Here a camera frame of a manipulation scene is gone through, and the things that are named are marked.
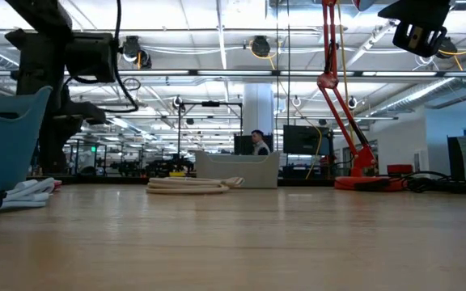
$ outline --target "blue plastic basket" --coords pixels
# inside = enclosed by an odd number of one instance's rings
[[[0,97],[0,113],[18,116],[0,117],[0,191],[26,179],[51,91],[47,86],[34,95]]]

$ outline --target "wall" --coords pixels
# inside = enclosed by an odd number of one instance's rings
[[[427,144],[430,170],[451,173],[447,137],[464,135],[466,129],[466,102],[448,108],[426,109]]]
[[[365,135],[368,141],[379,144],[380,174],[387,174],[389,164],[413,165],[414,155],[419,153],[420,170],[450,175],[447,137],[463,136],[464,129],[466,102],[438,110],[416,108],[415,113],[400,114],[399,120],[375,122]],[[334,142],[334,149],[341,152],[347,146],[342,137]]]
[[[428,162],[424,109],[418,108],[415,113],[400,114],[398,117],[399,120],[377,121],[371,126],[370,132],[365,132],[368,141],[378,142],[379,173],[387,174],[387,166],[390,164],[413,165],[417,152],[423,152],[425,168],[421,167],[421,170],[426,170]],[[335,150],[347,146],[342,137],[334,142]]]

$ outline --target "coiled rope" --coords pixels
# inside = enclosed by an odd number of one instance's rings
[[[147,194],[222,194],[230,188],[240,187],[244,178],[196,179],[196,178],[151,178],[146,188]]]

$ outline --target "wooden table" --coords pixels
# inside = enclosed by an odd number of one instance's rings
[[[466,290],[466,196],[65,186],[0,213],[0,290]]]

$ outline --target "man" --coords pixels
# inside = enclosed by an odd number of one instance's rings
[[[255,149],[253,150],[253,155],[269,155],[269,147],[264,142],[264,133],[260,130],[253,130],[251,132],[251,140],[254,144]]]

